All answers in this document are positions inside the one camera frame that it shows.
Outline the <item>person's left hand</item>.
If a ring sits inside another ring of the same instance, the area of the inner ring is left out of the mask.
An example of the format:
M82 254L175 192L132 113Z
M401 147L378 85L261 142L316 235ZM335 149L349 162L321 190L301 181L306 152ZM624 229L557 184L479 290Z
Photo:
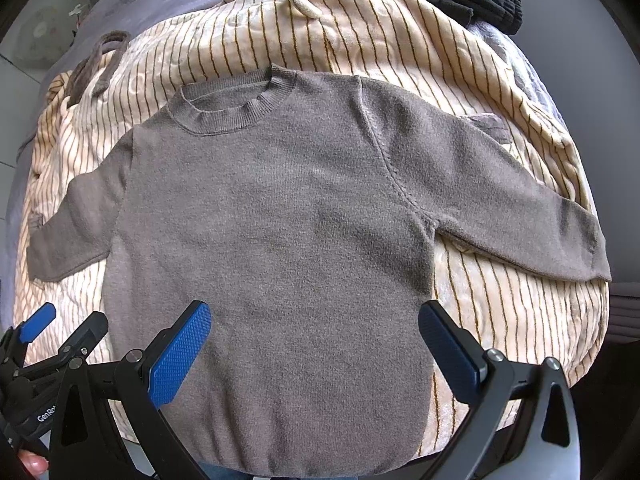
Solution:
M39 478L49 469L49 462L42 456L27 450L19 450L17 456L28 472L34 477Z

